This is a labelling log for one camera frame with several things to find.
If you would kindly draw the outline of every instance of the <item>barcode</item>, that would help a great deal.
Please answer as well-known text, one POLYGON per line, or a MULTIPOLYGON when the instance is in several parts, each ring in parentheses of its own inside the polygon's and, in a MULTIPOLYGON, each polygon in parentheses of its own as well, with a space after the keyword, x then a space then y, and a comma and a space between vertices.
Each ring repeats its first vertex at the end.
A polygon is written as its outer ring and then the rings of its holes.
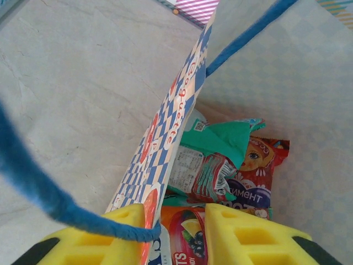
POLYGON ((216 189, 221 189, 226 185, 226 179, 220 175, 218 175, 218 180, 216 184, 216 189))
POLYGON ((233 174, 235 171, 236 169, 231 164, 229 164, 228 160, 225 160, 219 175, 222 177, 229 177, 229 175, 233 174))
POLYGON ((203 131, 204 128, 205 128, 205 124, 202 123, 202 122, 200 122, 200 121, 198 121, 198 122, 196 123, 195 127, 194 127, 194 130, 195 130, 195 131, 203 131))

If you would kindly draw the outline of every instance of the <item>blue rope handle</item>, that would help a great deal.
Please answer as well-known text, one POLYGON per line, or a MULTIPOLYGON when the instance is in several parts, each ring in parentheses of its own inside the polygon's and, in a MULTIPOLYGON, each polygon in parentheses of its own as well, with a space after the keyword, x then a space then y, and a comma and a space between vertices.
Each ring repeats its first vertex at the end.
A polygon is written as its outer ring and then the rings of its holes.
POLYGON ((32 159, 0 103, 0 174, 27 200, 50 218, 93 234, 150 242, 159 238, 161 225, 144 229, 119 224, 78 206, 32 159))
POLYGON ((275 2, 261 18, 259 18, 246 31, 234 39, 221 53, 210 63, 206 69, 206 77, 215 72, 225 61, 227 61, 233 54, 244 47, 251 39, 258 35, 270 23, 282 15, 289 7, 291 7, 298 0, 278 0, 275 2))

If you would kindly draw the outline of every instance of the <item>gray tiled floor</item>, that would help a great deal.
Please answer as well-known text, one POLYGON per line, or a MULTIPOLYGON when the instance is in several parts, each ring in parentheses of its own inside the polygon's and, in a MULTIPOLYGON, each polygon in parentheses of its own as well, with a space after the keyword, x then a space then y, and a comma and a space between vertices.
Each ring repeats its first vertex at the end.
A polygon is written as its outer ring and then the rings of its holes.
MULTIPOLYGON (((42 166, 103 213, 200 31, 153 0, 30 0, 0 25, 0 98, 42 166)), ((0 179, 0 259, 61 228, 0 179)))

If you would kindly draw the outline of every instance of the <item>pink striped package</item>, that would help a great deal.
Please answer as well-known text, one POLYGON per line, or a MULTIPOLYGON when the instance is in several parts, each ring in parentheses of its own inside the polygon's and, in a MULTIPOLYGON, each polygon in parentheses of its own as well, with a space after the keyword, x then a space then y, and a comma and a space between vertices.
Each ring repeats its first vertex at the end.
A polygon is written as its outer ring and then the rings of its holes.
POLYGON ((176 0, 179 14, 200 27, 204 27, 220 0, 176 0))

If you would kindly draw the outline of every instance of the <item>candy wrapper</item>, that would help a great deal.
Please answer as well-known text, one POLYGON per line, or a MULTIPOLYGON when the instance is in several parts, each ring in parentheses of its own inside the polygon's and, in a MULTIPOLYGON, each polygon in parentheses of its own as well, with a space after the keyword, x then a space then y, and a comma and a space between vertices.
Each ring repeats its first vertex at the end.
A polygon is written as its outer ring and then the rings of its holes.
POLYGON ((251 131, 262 126, 261 119, 209 126, 196 119, 183 133, 168 188, 202 202, 235 200, 226 177, 240 168, 251 131))
MULTIPOLYGON (((242 211, 268 220, 272 214, 271 209, 254 208, 242 211)), ((171 259, 173 265, 207 265, 204 208, 163 206, 161 224, 161 239, 155 245, 161 252, 161 257, 166 261, 171 259)))
POLYGON ((240 170, 227 179, 237 198, 222 204, 237 209, 269 208, 274 169, 288 156, 289 146, 286 140, 251 136, 240 170))

